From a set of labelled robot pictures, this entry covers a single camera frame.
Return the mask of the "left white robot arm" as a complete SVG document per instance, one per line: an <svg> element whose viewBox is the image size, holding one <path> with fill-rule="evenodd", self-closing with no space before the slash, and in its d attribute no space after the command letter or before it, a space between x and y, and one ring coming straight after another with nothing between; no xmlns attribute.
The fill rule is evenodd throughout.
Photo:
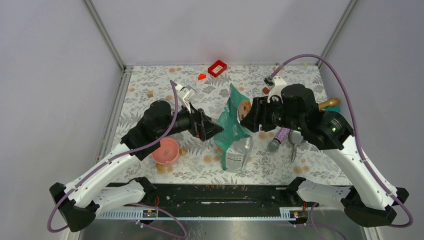
<svg viewBox="0 0 424 240"><path fill-rule="evenodd" d="M154 187L145 177L109 193L103 189L123 170L157 150L163 138L184 131L205 142L224 128L192 104L172 111L167 101L154 101L136 126L121 138L120 144L95 166L67 184L56 182L49 188L55 207L48 218L48 231L56 232L51 226L56 211L60 212L67 229L79 232L97 216L116 207L138 202L144 206L152 204Z"/></svg>

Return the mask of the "green silver pet food bag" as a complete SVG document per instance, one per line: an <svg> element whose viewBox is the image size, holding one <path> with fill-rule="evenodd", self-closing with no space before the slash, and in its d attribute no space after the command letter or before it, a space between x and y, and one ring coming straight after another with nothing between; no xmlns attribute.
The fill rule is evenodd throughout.
<svg viewBox="0 0 424 240"><path fill-rule="evenodd" d="M224 131L213 138L220 155L222 169L232 173L244 172L251 155L254 140L252 132L241 125L241 120L251 110L250 100L231 84L230 95L217 124Z"/></svg>

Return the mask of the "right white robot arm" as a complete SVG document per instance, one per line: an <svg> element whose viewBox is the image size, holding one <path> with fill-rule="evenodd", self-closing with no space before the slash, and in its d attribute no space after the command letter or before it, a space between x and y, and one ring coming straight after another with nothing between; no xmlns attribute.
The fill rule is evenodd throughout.
<svg viewBox="0 0 424 240"><path fill-rule="evenodd" d="M402 206L409 193L385 180L356 145L354 129L334 111L319 109L314 92L302 84L284 87L279 96L255 97L251 107L238 111L240 123L251 132L276 127L299 132L311 145L329 156L351 186L340 187L295 178L287 187L293 206L317 203L343 211L353 222L366 227L393 226L394 206Z"/></svg>

